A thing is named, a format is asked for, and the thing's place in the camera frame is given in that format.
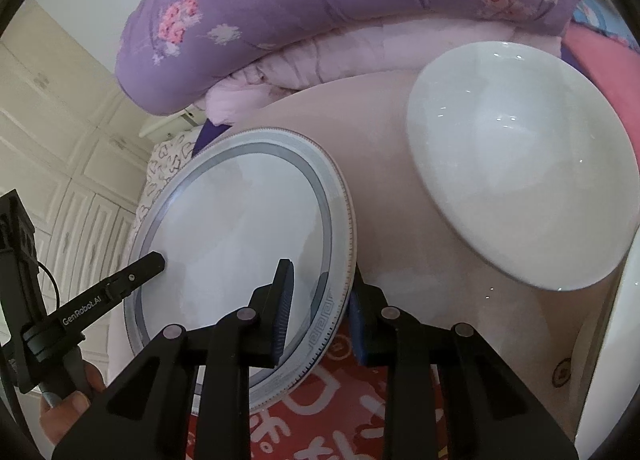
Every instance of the screw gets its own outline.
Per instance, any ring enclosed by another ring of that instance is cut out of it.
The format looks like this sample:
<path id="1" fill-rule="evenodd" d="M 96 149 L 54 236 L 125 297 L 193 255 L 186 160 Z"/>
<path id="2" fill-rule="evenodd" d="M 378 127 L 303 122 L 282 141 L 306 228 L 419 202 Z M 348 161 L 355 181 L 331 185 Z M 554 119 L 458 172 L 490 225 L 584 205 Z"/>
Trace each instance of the screw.
<path id="1" fill-rule="evenodd" d="M 380 315 L 385 319 L 398 319 L 400 317 L 400 309 L 385 307 L 380 311 Z"/>
<path id="2" fill-rule="evenodd" d="M 456 325 L 456 334 L 460 337 L 471 337 L 474 334 L 474 328 L 467 323 L 458 323 Z"/>
<path id="3" fill-rule="evenodd" d="M 251 321 L 255 317 L 255 310 L 251 307 L 242 307 L 236 312 L 236 317 L 240 321 Z"/>
<path id="4" fill-rule="evenodd" d="M 162 330 L 162 335 L 167 339 L 175 339 L 177 337 L 180 337 L 181 334 L 182 328 L 180 328 L 178 325 L 167 325 L 164 327 L 164 330 Z"/>

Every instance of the human hand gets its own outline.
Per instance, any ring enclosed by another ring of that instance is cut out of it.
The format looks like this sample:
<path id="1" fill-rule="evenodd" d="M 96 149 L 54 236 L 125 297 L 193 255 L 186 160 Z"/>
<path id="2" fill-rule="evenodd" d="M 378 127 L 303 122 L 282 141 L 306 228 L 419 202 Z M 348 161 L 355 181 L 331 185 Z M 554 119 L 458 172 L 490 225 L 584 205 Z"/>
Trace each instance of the human hand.
<path id="1" fill-rule="evenodd" d="M 89 385 L 98 393 L 106 389 L 100 370 L 84 361 L 84 371 Z M 89 399 L 82 392 L 74 392 L 55 408 L 51 408 L 43 396 L 40 397 L 40 427 L 53 445 L 71 429 L 80 416 L 89 409 Z"/>

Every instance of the cabinet handle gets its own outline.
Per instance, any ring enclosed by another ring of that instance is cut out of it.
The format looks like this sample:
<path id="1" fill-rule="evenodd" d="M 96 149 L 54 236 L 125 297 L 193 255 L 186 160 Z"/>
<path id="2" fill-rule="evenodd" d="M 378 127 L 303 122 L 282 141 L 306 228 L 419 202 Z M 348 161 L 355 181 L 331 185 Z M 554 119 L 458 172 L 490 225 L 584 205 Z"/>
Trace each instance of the cabinet handle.
<path id="1" fill-rule="evenodd" d="M 68 233 L 68 232 L 67 232 L 67 233 L 65 233 L 65 239 L 64 239 L 64 241 L 62 242 L 62 254 L 66 253 L 66 248 L 67 248 L 67 247 L 68 247 L 68 245 L 69 245 L 69 236 L 70 236 L 70 235 L 69 235 L 69 233 Z"/>

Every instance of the pink blanket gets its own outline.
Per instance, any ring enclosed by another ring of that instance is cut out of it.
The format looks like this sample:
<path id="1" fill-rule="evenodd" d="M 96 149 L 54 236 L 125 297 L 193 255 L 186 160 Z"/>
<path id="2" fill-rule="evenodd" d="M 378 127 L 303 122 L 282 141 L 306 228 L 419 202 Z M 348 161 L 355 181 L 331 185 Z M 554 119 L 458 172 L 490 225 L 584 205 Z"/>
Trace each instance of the pink blanket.
<path id="1" fill-rule="evenodd" d="M 196 104 L 213 124 L 234 124 L 293 91 L 372 72 L 419 70 L 447 50 L 483 41 L 512 41 L 560 56 L 559 37 L 509 22 L 438 13 L 379 18 L 273 52 L 213 85 Z"/>
<path id="2" fill-rule="evenodd" d="M 618 113 L 640 163 L 640 54 L 573 23 L 564 42 Z"/>

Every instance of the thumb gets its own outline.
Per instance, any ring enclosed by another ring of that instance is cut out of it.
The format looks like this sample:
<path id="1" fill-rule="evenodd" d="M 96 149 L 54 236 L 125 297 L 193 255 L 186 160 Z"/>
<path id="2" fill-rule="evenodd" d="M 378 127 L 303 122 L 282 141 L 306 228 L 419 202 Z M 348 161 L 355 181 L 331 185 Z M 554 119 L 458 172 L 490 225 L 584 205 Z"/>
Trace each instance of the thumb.
<path id="1" fill-rule="evenodd" d="M 89 399 L 84 393 L 74 392 L 55 408 L 40 416 L 40 427 L 51 443 L 57 445 L 88 409 Z"/>

